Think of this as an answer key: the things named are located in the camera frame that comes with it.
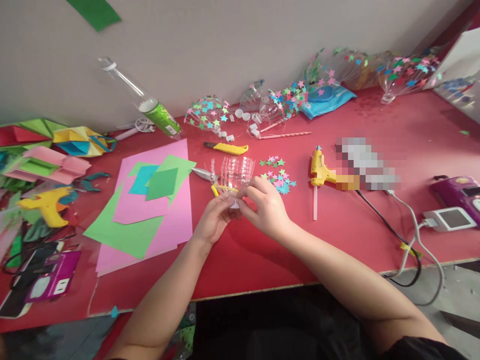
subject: finger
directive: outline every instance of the finger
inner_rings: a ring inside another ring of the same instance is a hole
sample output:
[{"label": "finger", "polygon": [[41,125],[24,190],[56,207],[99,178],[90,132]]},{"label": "finger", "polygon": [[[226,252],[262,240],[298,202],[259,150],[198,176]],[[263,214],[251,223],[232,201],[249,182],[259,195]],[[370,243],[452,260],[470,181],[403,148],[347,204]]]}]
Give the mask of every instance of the finger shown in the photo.
[{"label": "finger", "polygon": [[245,216],[251,223],[255,222],[257,219],[257,213],[247,205],[247,203],[242,199],[237,199],[236,201],[240,207],[240,212]]}]

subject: yellow handle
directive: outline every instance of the yellow handle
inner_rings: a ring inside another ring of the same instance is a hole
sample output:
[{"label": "yellow handle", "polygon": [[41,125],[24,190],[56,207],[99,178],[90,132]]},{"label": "yellow handle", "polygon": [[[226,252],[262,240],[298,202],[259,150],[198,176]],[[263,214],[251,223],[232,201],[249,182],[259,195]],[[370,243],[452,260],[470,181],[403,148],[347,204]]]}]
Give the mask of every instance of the yellow handle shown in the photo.
[{"label": "yellow handle", "polygon": [[245,146],[235,146],[235,145],[228,145],[224,143],[218,143],[213,147],[215,150],[223,151],[224,153],[232,154],[232,155],[242,155],[247,152],[249,149],[248,145]]}]

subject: power cord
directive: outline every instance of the power cord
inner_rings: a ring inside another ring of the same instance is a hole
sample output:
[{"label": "power cord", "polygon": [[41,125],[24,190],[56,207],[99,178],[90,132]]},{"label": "power cord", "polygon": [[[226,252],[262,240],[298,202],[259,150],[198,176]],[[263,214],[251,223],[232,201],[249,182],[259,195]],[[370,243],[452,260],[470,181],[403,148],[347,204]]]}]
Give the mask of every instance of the power cord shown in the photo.
[{"label": "power cord", "polygon": [[[417,251],[415,251],[415,249],[412,248],[412,244],[413,243],[408,243],[398,232],[395,231],[395,229],[389,224],[389,222],[382,216],[382,214],[375,208],[375,206],[372,205],[372,203],[370,201],[367,200],[367,198],[365,198],[365,196],[362,194],[362,192],[360,190],[355,190],[356,193],[373,209],[373,211],[376,212],[376,214],[380,217],[380,219],[382,219],[382,221],[385,223],[386,227],[397,237],[399,238],[404,244],[407,244],[410,246],[410,249],[411,251],[413,252],[413,254],[415,255],[415,258],[416,258],[416,263],[417,263],[417,268],[416,268],[416,273],[415,273],[415,276],[413,277],[412,281],[409,282],[408,284],[402,284],[402,283],[399,283],[398,281],[395,281],[393,280],[392,278],[393,277],[396,277],[398,276],[399,274],[401,274],[401,272],[397,272],[393,275],[384,275],[383,277],[385,279],[389,279],[391,282],[397,284],[398,286],[401,286],[401,287],[404,287],[404,288],[408,288],[408,287],[411,287],[413,285],[415,285],[415,283],[417,282],[417,280],[419,279],[420,275],[422,274],[422,261],[420,260],[420,255],[418,254]],[[407,256],[408,256],[409,252],[408,251],[405,251],[405,256],[404,256],[404,262],[402,263],[402,268],[401,268],[401,271],[403,272],[403,269],[405,268],[405,263],[407,262]]]}]

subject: black cable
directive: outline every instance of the black cable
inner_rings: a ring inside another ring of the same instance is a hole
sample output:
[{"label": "black cable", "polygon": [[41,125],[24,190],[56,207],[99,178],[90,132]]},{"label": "black cable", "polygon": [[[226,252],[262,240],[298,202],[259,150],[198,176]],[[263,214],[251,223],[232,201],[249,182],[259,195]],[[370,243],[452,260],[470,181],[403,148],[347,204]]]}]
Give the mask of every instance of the black cable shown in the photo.
[{"label": "black cable", "polygon": [[[382,221],[385,223],[386,227],[392,232],[395,234],[395,236],[397,238],[399,238],[402,242],[404,242],[405,244],[409,244],[398,232],[395,231],[395,229],[389,224],[389,222],[382,216],[382,214],[375,208],[375,206],[373,206],[370,201],[367,200],[367,198],[365,198],[365,196],[362,194],[362,192],[360,190],[355,190],[356,193],[358,195],[360,195],[360,197],[373,209],[373,211],[376,212],[376,214],[380,217],[380,219],[382,219]],[[416,258],[416,263],[417,263],[417,266],[416,266],[416,274],[415,276],[413,277],[413,280],[408,283],[408,284],[401,284],[399,283],[398,281],[395,281],[393,280],[392,278],[389,278],[384,276],[384,278],[390,280],[391,282],[397,284],[398,286],[401,286],[401,287],[404,287],[404,288],[408,288],[408,287],[411,287],[413,285],[415,285],[415,283],[417,282],[417,280],[419,279],[421,273],[422,273],[422,261],[420,260],[420,255],[418,254],[418,252],[413,248],[411,247],[410,248],[412,251],[413,251],[413,254],[415,255],[415,258]]]}]

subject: pink pencil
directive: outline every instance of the pink pencil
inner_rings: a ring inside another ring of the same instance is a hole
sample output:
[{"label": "pink pencil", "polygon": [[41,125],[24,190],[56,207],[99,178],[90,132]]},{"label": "pink pencil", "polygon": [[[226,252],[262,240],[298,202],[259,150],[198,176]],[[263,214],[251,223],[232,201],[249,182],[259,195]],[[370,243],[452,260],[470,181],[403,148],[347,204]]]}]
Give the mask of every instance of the pink pencil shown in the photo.
[{"label": "pink pencil", "polygon": [[260,139],[276,139],[276,138],[289,138],[292,136],[300,136],[300,135],[308,135],[311,134],[311,131],[306,131],[306,132],[294,132],[291,134],[283,134],[283,135],[269,135],[269,136],[262,136]]}]

